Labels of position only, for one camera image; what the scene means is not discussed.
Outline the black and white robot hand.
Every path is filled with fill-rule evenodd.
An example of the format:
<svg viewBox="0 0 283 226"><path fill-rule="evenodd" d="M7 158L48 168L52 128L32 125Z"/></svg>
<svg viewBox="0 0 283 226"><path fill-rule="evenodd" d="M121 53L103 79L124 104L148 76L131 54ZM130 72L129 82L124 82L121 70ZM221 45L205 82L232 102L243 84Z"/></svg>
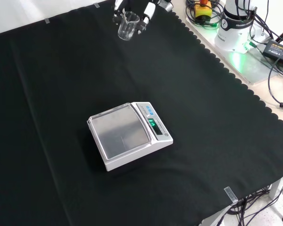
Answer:
<svg viewBox="0 0 283 226"><path fill-rule="evenodd" d="M114 10L114 15L113 15L113 22L118 25L122 17L125 15L125 7L129 6L130 0L116 0L113 10ZM146 30L146 26L149 24L151 21L154 12L156 10L156 6L158 6L161 3L160 0L149 0L144 13L141 22L138 23L137 25L137 33L141 34Z"/></svg>

